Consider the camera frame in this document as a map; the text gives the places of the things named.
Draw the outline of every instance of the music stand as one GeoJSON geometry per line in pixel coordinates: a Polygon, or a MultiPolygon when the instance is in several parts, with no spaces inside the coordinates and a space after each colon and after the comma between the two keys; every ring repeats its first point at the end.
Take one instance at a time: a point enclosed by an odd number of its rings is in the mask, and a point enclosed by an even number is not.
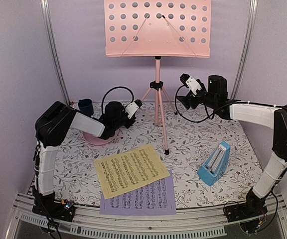
{"type": "Polygon", "coordinates": [[[211,0],[105,0],[106,56],[154,56],[156,77],[143,96],[155,94],[155,125],[159,106],[165,154],[169,154],[162,94],[170,97],[160,81],[162,56],[210,56],[211,0]]]}

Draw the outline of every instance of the white wall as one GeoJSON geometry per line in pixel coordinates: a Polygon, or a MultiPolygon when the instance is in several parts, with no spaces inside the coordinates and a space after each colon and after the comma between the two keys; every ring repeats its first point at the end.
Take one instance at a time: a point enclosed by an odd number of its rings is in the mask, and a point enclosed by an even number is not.
{"type": "MultiPolygon", "coordinates": [[[[254,36],[238,98],[287,104],[287,1],[259,1],[254,36]]],[[[249,124],[243,126],[265,167],[271,154],[272,130],[249,124]]],[[[287,174],[279,189],[287,205],[287,174]]]]}
{"type": "Polygon", "coordinates": [[[34,123],[62,100],[40,1],[0,0],[0,239],[33,176],[34,123]]]}
{"type": "MultiPolygon", "coordinates": [[[[141,98],[154,80],[153,57],[108,58],[105,56],[103,0],[50,1],[56,46],[71,100],[100,101],[118,85],[128,86],[141,98]]],[[[161,80],[174,97],[179,77],[188,73],[207,85],[208,76],[223,75],[233,87],[243,46],[250,1],[213,0],[211,56],[209,59],[164,57],[161,80]]],[[[129,99],[127,92],[112,93],[110,99],[129,99]]]]}

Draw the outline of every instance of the robotic arm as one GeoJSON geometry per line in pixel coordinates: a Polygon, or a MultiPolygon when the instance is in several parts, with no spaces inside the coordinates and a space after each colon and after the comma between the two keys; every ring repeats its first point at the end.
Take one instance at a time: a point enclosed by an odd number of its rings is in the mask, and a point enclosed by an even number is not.
{"type": "Polygon", "coordinates": [[[67,200],[56,203],[53,188],[55,159],[59,146],[69,128],[92,134],[101,139],[115,135],[122,126],[129,128],[135,122],[135,113],[142,106],[136,100],[126,107],[119,102],[109,102],[105,113],[99,118],[90,118],[72,107],[55,102],[36,122],[37,146],[35,149],[35,185],[33,212],[50,218],[72,221],[75,208],[67,200]]]}
{"type": "Polygon", "coordinates": [[[287,171],[287,105],[271,107],[229,100],[227,81],[221,76],[209,76],[208,92],[200,80],[194,80],[189,75],[183,74],[180,80],[190,89],[186,96],[176,97],[186,109],[195,109],[199,104],[203,104],[212,108],[222,119],[256,123],[274,130],[270,160],[259,181],[247,193],[246,202],[225,207],[229,222],[266,213],[265,199],[287,171]]]}

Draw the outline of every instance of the sheet music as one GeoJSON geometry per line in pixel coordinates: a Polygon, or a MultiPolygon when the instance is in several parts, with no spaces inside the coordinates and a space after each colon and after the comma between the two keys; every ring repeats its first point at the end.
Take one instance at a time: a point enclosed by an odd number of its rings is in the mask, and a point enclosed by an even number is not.
{"type": "Polygon", "coordinates": [[[161,216],[176,213],[172,173],[142,188],[100,201],[100,214],[161,216]]]}
{"type": "Polygon", "coordinates": [[[105,199],[141,188],[170,174],[151,144],[95,160],[105,199]]]}

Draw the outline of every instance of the floral pattern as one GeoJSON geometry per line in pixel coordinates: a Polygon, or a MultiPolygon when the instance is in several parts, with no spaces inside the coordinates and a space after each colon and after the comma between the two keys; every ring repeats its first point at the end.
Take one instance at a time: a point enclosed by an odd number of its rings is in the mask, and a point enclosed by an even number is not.
{"type": "MultiPolygon", "coordinates": [[[[178,108],[192,120],[206,117],[201,106],[189,111],[182,106],[178,108]]],[[[94,109],[98,117],[100,104],[94,104],[94,109]]],[[[101,188],[93,161],[150,143],[173,173],[177,208],[215,206],[230,200],[245,200],[246,193],[258,181],[262,169],[238,122],[216,116],[213,120],[195,124],[166,109],[170,154],[165,155],[162,127],[153,125],[153,114],[154,104],[144,103],[136,114],[134,125],[129,129],[119,129],[117,137],[104,146],[92,146],[84,140],[82,132],[70,129],[57,153],[54,173],[56,199],[99,206],[101,188]],[[224,176],[209,187],[199,178],[197,171],[222,141],[231,146],[229,165],[224,176]]]]}

